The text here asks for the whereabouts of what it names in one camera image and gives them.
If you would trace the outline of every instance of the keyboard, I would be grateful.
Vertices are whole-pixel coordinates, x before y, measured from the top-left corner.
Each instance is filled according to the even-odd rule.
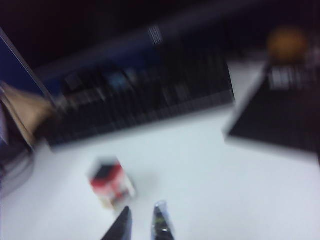
[[[230,104],[234,100],[228,66],[217,54],[204,54],[200,60],[187,59],[174,72],[166,66],[153,67],[137,73],[134,80],[110,80],[109,77],[103,81],[104,73],[96,71],[97,68],[91,70],[91,74],[77,74],[76,81],[80,77],[84,79],[83,76],[85,79],[91,76],[91,81],[67,94],[66,104],[60,109],[61,120],[47,137],[52,147]]]

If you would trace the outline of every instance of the white desk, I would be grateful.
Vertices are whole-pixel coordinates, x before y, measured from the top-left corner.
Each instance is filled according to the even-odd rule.
[[[236,99],[261,64],[231,64]],[[100,240],[115,216],[86,173],[117,156],[134,181],[133,240],[150,239],[154,203],[167,200],[177,240],[320,239],[315,154],[226,144],[232,107],[96,137],[51,152],[39,147],[32,177],[1,201],[2,240]]]

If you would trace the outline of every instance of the black device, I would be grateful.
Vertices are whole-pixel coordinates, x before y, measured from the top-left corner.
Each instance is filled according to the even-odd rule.
[[[294,84],[290,80],[289,85],[275,89],[274,68],[272,65],[265,68],[260,88],[229,135],[319,153],[319,82],[311,80],[312,72],[295,66],[295,72],[301,73],[302,85],[297,86],[293,79]]]

